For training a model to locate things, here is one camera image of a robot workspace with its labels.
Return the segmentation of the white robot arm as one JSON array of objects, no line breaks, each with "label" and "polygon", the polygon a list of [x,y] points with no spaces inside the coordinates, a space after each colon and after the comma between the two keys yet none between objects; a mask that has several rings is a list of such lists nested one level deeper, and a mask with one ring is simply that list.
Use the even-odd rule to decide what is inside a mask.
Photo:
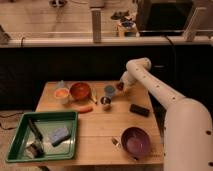
[{"label": "white robot arm", "polygon": [[164,171],[213,171],[213,122],[208,109],[149,73],[148,58],[129,60],[120,81],[140,82],[166,109]]}]

